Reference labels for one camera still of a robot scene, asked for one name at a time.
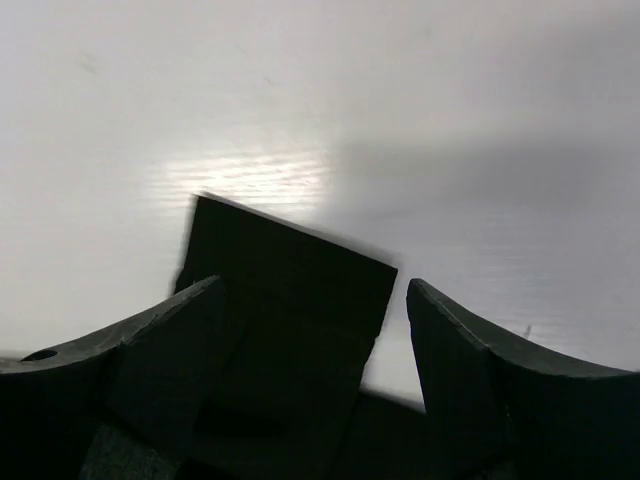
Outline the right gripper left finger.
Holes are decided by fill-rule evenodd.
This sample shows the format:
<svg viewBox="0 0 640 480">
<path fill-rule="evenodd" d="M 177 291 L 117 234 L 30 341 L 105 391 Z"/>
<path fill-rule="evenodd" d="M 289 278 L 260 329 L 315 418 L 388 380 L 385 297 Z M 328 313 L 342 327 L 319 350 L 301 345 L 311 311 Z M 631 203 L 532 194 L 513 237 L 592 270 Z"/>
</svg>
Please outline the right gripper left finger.
<svg viewBox="0 0 640 480">
<path fill-rule="evenodd" d="M 132 317 L 1 362 L 5 479 L 172 479 L 214 370 L 224 286 L 209 277 Z"/>
</svg>

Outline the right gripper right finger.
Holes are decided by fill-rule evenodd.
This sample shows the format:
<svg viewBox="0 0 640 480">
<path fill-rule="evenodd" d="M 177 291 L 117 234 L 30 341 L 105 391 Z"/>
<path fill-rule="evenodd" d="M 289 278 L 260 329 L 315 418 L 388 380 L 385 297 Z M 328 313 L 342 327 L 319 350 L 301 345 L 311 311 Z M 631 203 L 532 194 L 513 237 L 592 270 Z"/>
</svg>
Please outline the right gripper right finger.
<svg viewBox="0 0 640 480">
<path fill-rule="evenodd" d="M 438 479 L 635 479 L 639 376 L 538 345 L 415 278 L 411 341 Z"/>
</svg>

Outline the black long sleeve shirt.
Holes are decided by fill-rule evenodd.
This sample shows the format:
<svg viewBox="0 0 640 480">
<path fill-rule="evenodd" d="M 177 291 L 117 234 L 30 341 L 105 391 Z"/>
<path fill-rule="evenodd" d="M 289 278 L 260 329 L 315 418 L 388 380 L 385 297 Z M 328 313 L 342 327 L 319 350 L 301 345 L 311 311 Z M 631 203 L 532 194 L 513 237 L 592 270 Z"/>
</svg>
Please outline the black long sleeve shirt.
<svg viewBox="0 0 640 480">
<path fill-rule="evenodd" d="M 256 211 L 194 200 L 175 287 L 224 283 L 230 359 L 182 479 L 425 479 L 425 415 L 362 387 L 397 276 Z"/>
</svg>

